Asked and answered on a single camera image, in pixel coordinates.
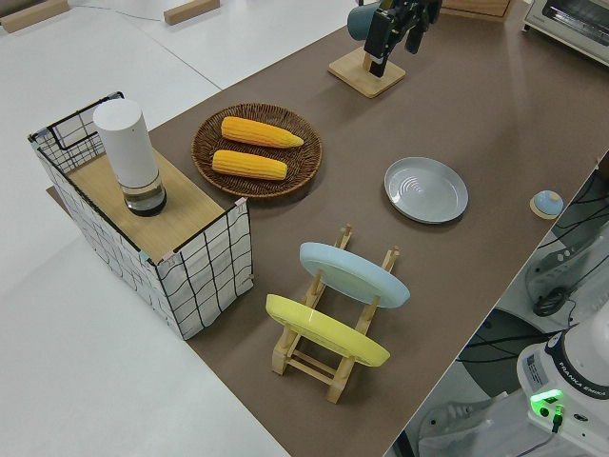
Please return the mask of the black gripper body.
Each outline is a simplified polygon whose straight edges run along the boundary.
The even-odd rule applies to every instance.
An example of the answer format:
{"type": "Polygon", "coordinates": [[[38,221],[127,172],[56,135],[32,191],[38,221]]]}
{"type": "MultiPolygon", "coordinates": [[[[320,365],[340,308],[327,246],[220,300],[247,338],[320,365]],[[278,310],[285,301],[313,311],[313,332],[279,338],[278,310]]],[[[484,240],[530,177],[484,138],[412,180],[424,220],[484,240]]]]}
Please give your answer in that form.
{"type": "Polygon", "coordinates": [[[397,25],[430,25],[437,22],[442,0],[384,0],[380,9],[397,25]]]}

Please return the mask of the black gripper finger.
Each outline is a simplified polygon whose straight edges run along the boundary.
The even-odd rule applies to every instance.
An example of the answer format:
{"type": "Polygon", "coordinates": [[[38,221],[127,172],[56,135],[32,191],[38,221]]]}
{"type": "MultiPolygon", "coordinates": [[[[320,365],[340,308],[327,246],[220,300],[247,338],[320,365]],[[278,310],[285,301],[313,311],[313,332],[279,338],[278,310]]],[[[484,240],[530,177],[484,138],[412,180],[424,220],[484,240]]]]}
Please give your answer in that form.
{"type": "Polygon", "coordinates": [[[417,24],[413,26],[407,34],[405,41],[405,49],[410,53],[417,53],[424,35],[424,21],[419,19],[417,24]]]}
{"type": "Polygon", "coordinates": [[[384,75],[388,55],[389,41],[396,22],[394,9],[376,9],[364,44],[364,51],[370,56],[368,71],[377,77],[384,75]]]}

